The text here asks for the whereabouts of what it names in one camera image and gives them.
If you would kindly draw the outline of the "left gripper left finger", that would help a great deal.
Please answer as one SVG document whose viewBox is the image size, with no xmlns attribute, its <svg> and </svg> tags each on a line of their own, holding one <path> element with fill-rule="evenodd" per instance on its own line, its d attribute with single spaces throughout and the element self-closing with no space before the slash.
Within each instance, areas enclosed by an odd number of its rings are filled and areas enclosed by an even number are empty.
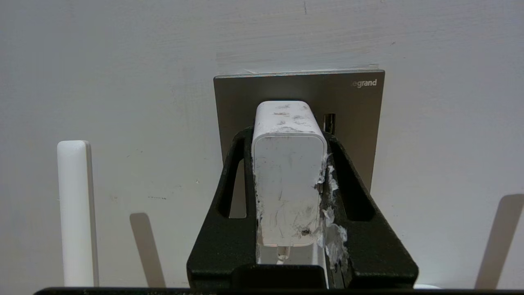
<svg viewBox="0 0 524 295">
<path fill-rule="evenodd" d="M 256 263 L 257 203 L 251 160 L 253 127 L 234 136 L 219 182 L 187 260 L 192 289 L 228 289 L 237 268 Z M 244 164 L 246 216 L 230 218 L 238 164 Z"/>
</svg>

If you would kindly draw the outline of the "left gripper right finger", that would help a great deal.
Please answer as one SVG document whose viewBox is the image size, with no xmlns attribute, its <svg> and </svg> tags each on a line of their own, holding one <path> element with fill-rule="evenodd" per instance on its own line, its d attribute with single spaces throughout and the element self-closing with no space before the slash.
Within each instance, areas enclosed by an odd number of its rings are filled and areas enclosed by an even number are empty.
<svg viewBox="0 0 524 295">
<path fill-rule="evenodd" d="M 411 289 L 419 269 L 365 187 L 342 143 L 328 147 L 320 210 L 330 289 Z"/>
</svg>

